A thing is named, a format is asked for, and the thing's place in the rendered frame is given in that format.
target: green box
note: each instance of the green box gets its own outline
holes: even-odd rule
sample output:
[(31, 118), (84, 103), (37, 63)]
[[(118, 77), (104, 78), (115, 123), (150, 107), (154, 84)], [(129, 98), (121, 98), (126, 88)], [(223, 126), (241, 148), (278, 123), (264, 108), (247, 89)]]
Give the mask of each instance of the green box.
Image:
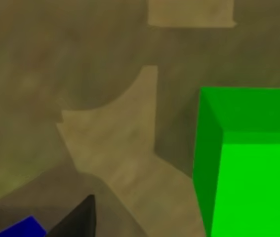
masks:
[(193, 182), (207, 237), (280, 237), (280, 88), (201, 88)]

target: blue object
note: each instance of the blue object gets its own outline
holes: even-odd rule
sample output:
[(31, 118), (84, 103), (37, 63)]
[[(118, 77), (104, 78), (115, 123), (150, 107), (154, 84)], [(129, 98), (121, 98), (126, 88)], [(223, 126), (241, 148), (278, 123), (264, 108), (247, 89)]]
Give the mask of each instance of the blue object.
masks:
[(44, 237), (46, 231), (30, 216), (0, 232), (0, 237)]

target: black object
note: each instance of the black object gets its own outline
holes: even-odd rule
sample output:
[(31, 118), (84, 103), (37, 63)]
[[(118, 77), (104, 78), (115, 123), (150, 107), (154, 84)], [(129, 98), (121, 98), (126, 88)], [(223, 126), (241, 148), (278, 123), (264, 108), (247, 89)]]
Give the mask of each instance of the black object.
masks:
[(95, 236), (96, 202), (94, 195), (89, 195), (46, 235), (46, 237)]

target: brown ground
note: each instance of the brown ground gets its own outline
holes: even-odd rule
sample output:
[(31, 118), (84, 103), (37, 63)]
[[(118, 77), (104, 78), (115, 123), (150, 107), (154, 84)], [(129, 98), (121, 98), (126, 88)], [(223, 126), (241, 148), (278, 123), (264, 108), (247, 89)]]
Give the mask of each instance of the brown ground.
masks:
[(142, 0), (0, 1), (0, 229), (49, 229), (96, 193), (99, 237), (203, 235), (198, 88), (280, 86), (280, 0), (235, 0), (233, 29), (147, 17)]

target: dark pointed object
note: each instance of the dark pointed object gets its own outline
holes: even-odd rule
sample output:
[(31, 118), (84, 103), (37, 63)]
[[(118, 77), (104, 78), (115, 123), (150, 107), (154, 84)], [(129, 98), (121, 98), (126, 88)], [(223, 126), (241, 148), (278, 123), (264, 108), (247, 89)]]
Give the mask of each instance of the dark pointed object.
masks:
[(96, 202), (94, 195), (89, 195), (46, 235), (46, 237), (95, 236)]

